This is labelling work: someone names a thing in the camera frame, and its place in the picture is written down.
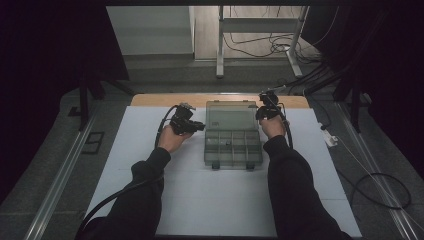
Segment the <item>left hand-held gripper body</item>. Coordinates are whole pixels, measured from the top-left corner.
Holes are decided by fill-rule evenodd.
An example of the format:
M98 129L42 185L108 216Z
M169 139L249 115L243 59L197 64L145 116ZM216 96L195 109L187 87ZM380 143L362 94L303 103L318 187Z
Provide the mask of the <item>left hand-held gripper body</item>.
M170 126L176 135L196 132L196 126L191 120L194 107L188 103L180 103L171 117Z

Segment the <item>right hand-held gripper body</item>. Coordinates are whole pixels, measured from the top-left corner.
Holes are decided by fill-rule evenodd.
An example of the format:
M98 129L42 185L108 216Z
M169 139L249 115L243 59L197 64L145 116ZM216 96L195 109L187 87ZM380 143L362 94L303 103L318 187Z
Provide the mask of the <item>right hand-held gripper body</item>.
M286 119L285 106L279 101L279 98L276 95L277 92L280 92L284 88L285 86L269 88L259 94L259 99L263 103L262 106L267 108L266 119L271 119L276 116L280 116L283 120Z

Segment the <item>grey plastic compartment box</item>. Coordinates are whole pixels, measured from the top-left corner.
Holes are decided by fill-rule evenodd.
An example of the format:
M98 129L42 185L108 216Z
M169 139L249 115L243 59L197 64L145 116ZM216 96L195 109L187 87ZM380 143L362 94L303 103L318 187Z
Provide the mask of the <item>grey plastic compartment box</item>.
M214 170L254 170L263 163L255 101L208 101L204 162Z

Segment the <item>person's right hand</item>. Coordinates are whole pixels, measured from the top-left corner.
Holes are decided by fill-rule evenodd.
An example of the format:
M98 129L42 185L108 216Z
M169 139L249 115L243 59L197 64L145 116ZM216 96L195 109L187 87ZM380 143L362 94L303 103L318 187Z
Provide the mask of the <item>person's right hand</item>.
M269 139L276 136L286 135L286 129L280 116L276 116L271 119L262 119L259 121L259 124Z

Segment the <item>person's left hand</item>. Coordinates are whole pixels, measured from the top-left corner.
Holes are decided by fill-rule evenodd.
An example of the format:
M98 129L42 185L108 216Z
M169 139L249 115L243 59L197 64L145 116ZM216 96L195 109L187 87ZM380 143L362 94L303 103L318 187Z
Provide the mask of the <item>person's left hand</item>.
M165 149L169 153L173 153L180 148L183 142L189 139L192 133L183 133L177 135L174 133L170 125L166 125L160 134L158 146Z

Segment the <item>white table mat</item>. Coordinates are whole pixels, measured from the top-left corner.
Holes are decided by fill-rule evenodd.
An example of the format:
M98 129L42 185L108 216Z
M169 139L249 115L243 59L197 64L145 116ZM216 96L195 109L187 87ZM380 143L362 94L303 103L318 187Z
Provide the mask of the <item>white table mat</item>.
M111 152L89 204L121 190L131 179L131 166L146 159L166 107L126 108ZM287 111L294 149L309 163L322 204L352 237L361 232L311 109ZM165 168L159 236L227 237L241 240L276 236L267 187L269 157L253 171L214 171L204 164L204 134L186 140Z

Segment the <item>black metal stand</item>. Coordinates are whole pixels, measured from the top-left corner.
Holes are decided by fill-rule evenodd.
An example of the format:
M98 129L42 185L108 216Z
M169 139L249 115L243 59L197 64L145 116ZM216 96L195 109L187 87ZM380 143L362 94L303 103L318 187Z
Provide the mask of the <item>black metal stand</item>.
M95 100L105 98L106 93L101 82L106 82L129 96L136 94L130 87L105 74L94 73L89 76L81 75L79 77L80 131L86 128L89 121L88 94L91 94Z
M361 79L354 67L347 66L340 73L340 81L333 92L336 102L344 101L351 96L350 123L357 133L360 133L359 110L363 106L361 102Z

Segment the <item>white cabinet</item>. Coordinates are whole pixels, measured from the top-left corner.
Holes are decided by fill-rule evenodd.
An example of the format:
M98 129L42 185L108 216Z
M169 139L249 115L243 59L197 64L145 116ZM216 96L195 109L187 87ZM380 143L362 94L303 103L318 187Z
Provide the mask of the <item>white cabinet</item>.
M107 12L123 55L193 54L189 6L110 6Z

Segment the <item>white metal desk frame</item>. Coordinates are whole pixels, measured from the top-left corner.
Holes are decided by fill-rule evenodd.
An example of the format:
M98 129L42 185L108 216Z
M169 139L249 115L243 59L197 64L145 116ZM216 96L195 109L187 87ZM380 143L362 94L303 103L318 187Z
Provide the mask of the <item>white metal desk frame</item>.
M284 48L287 59L293 70L294 76L303 76L295 57L296 45L306 19L308 6L300 10L298 18L239 18L225 17L224 7L219 7L218 18L218 47L216 57L216 77L224 76L224 34L225 33L289 33L293 35L288 47Z

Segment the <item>aluminium floor rail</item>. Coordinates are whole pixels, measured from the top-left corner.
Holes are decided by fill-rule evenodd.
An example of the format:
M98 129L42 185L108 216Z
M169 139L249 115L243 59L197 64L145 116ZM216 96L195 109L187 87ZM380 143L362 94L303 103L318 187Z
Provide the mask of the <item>aluminium floor rail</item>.
M73 172L83 146L97 119L99 108L95 107L89 116L87 124L80 130L60 166L44 200L42 201L32 223L29 226L23 240L41 240L44 232L53 216L54 210L63 194L65 186Z
M368 175L380 173L381 169L362 137L362 134L357 133L351 125L348 110L340 103L335 103L335 108L359 152L361 157L361 159L358 160L359 165ZM389 183L381 176L372 176L372 179L377 185L383 203L391 207L396 207L396 210L391 209L389 213L402 238L405 240L424 240L424 228L406 212L406 209L401 205L399 198L395 196L394 190L389 186Z

